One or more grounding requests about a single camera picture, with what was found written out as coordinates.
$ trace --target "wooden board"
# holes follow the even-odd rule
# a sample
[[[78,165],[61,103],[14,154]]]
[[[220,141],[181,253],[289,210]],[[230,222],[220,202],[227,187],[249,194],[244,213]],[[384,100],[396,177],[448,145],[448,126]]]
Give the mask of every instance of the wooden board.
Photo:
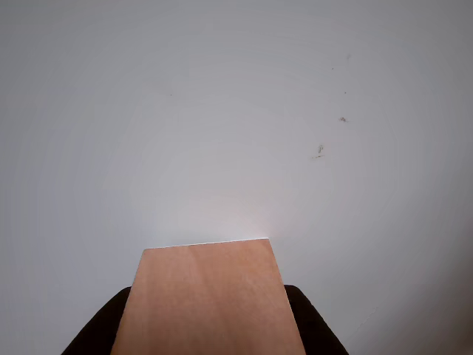
[[[146,249],[112,355],[305,354],[269,240]]]

